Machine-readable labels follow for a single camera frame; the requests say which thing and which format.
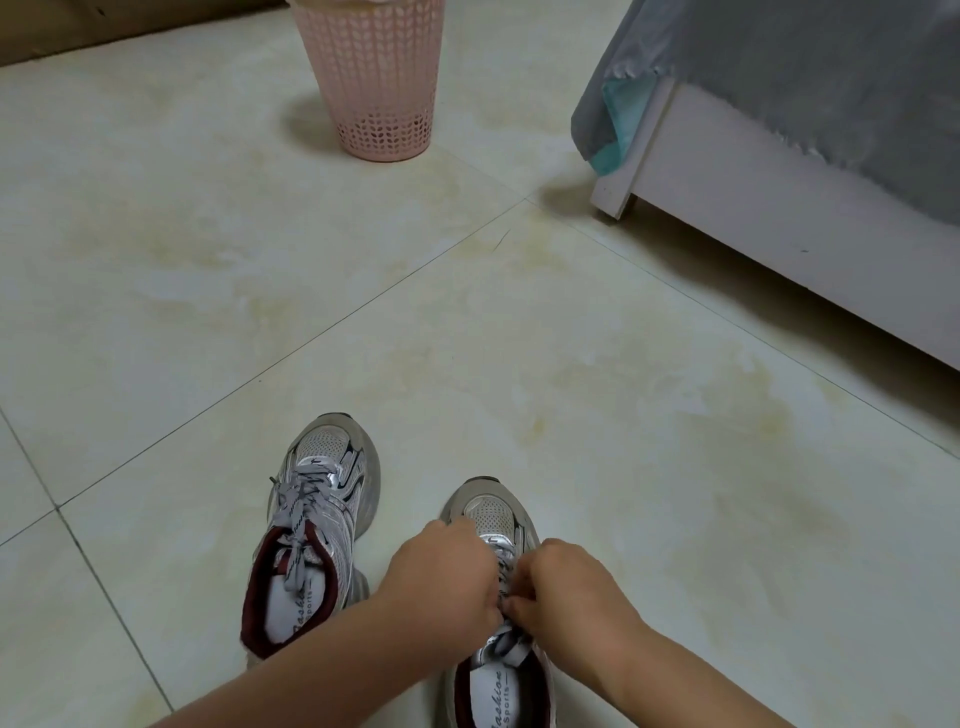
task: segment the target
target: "shoe sole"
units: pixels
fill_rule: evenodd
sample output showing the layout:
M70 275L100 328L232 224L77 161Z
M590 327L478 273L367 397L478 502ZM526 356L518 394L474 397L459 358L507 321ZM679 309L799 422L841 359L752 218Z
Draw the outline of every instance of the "shoe sole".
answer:
M367 472L364 475L363 494L360 497L360 508L357 511L357 523L353 539L359 539L373 523L376 508L380 503L380 456L376 453L373 440L367 430L357 424L346 412L327 412L307 425L294 439L298 443L314 427L320 425L334 425L343 429L349 435L352 445L359 445L367 455Z

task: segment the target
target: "pink wastebasket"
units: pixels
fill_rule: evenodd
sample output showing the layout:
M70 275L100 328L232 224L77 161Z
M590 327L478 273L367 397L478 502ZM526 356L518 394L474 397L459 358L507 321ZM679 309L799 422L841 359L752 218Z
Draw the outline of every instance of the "pink wastebasket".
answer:
M340 144L372 161L430 146L445 0L291 0Z

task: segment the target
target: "beige marble tile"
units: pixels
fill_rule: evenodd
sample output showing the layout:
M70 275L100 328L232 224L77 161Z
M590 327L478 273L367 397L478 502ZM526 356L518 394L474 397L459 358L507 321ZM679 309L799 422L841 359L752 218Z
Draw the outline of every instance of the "beige marble tile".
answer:
M53 507L7 423L0 419L0 544Z
M0 404L59 502L520 197L340 152L287 12L0 69Z
M580 155L570 115L630 0L450 0L435 138L530 194Z
M0 724L140 728L167 713L60 518L0 546Z
M542 536L584 544L654 625L798 724L960 710L960 462L526 203L64 508L176 705L242 669L267 476L327 410L380 453L356 551L373 584L452 489L495 473ZM379 724L423 724L429 695Z
M595 182L571 163L531 200L960 456L960 373L655 207L614 222L589 203Z

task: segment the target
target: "silver sneaker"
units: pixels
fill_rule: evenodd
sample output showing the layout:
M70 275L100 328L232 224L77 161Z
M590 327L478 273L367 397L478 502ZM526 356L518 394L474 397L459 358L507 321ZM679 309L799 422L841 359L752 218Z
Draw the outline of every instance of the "silver sneaker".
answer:
M526 510L499 480L475 477L450 498L441 520L467 516L500 564L500 598L507 595L516 560L540 545ZM509 620L459 666L440 691L442 728L555 728L550 663L530 636Z
M240 640L254 662L370 595L353 541L380 499L380 461L350 415L321 415L287 450L253 554Z

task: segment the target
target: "brown wall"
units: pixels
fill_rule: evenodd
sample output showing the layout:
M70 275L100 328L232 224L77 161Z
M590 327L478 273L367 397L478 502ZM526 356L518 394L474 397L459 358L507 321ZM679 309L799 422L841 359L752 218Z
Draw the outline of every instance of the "brown wall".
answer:
M0 0L0 65L200 23L282 0Z

